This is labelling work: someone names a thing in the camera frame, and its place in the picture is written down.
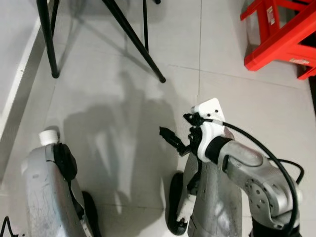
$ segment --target black wheel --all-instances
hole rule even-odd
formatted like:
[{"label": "black wheel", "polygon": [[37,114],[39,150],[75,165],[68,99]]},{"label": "black wheel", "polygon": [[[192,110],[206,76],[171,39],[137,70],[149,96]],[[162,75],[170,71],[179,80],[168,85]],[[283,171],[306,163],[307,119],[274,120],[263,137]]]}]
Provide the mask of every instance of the black wheel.
[{"label": "black wheel", "polygon": [[181,236],[187,230],[188,223],[177,221],[177,210],[182,194],[183,173],[176,173],[171,181],[169,193],[168,229],[176,236]]},{"label": "black wheel", "polygon": [[85,192],[85,191],[82,192],[82,195],[83,195],[83,200],[84,200],[85,213],[89,220],[89,224],[92,229],[93,236],[102,237],[100,229],[99,229],[99,223],[98,223],[99,221],[98,212],[94,204],[93,198],[88,192]]}]

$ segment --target white wall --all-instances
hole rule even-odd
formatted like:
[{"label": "white wall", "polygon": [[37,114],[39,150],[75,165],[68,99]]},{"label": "white wall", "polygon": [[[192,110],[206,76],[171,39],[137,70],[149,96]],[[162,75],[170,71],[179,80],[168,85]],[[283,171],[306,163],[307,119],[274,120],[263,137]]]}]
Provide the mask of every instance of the white wall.
[{"label": "white wall", "polygon": [[0,0],[0,119],[37,17],[35,0]]}]

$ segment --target black wire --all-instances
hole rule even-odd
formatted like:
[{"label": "black wire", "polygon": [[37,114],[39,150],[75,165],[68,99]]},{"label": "black wire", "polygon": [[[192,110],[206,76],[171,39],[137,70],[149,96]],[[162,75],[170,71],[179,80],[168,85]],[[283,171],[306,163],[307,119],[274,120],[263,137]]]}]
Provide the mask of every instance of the black wire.
[{"label": "black wire", "polygon": [[[204,121],[207,122],[213,122],[213,119],[204,119]],[[268,148],[266,148],[261,142],[259,142],[256,138],[254,138],[253,136],[251,136],[249,133],[247,133],[246,131],[232,125],[229,124],[227,122],[222,122],[223,126],[229,127],[239,133],[241,133],[242,135],[244,135],[245,137],[249,138],[253,143],[255,143],[258,147],[260,147],[270,158],[271,160],[273,160],[275,162],[275,164],[278,166],[278,168],[280,169],[280,171],[282,172],[282,174],[284,175],[289,187],[290,187],[290,191],[292,194],[292,199],[293,199],[293,210],[291,213],[291,218],[289,223],[286,225],[286,227],[284,228],[284,231],[287,232],[288,234],[290,234],[293,229],[294,229],[294,225],[296,222],[296,217],[298,214],[298,198],[297,198],[297,193],[296,193],[296,189],[293,183],[293,180],[291,178],[291,176],[288,174],[288,172],[286,171],[286,169],[284,168],[284,166],[281,164],[281,162],[276,158],[275,155],[272,154],[272,152],[269,151]]]},{"label": "black wire", "polygon": [[297,184],[300,184],[302,179],[304,178],[304,174],[305,174],[305,170],[302,166],[300,166],[299,164],[293,162],[293,161],[290,161],[290,160],[286,160],[286,159],[278,159],[278,161],[280,162],[283,162],[283,163],[288,163],[288,164],[291,164],[293,166],[296,166],[297,168],[300,169],[300,175],[298,176],[298,178],[296,179],[296,183]]},{"label": "black wire", "polygon": [[5,225],[6,223],[8,224],[8,229],[9,229],[9,233],[11,235],[11,237],[18,237],[19,235],[14,235],[11,229],[11,224],[10,224],[10,219],[8,216],[6,216],[4,218],[3,224],[2,224],[2,228],[1,228],[1,232],[0,232],[0,237],[3,237],[4,235],[4,229],[5,229]]}]

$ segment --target tile floor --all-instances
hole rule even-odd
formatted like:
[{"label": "tile floor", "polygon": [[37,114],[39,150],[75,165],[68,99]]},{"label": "tile floor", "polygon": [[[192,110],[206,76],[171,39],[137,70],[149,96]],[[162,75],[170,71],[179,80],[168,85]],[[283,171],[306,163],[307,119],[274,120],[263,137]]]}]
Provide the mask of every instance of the tile floor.
[{"label": "tile floor", "polygon": [[[142,38],[141,1],[117,2]],[[182,114],[217,97],[227,121],[305,167],[301,234],[312,236],[316,123],[308,83],[281,62],[245,69],[247,32],[256,29],[239,21],[243,6],[244,0],[149,0],[150,53],[167,78],[160,84],[101,1],[61,1],[54,39],[61,75],[51,78],[44,54],[3,182],[0,210],[9,206],[13,228],[27,229],[20,163],[40,145],[38,133],[57,126],[77,159],[81,188],[95,198],[104,236],[173,236],[165,197],[186,158],[166,145],[158,127],[186,139]],[[246,237],[251,219],[243,201]]]}]

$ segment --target red plastic stool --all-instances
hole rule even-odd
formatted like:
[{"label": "red plastic stool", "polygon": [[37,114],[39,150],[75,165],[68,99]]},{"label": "red plastic stool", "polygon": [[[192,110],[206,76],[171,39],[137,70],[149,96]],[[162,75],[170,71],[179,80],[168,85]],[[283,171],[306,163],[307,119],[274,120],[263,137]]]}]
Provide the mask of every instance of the red plastic stool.
[{"label": "red plastic stool", "polygon": [[[255,0],[241,14],[241,20],[257,11],[260,45],[244,59],[246,68],[257,71],[273,60],[306,66],[299,79],[316,76],[316,48],[300,42],[316,31],[316,0]],[[277,6],[299,11],[292,20],[280,28]]]}]

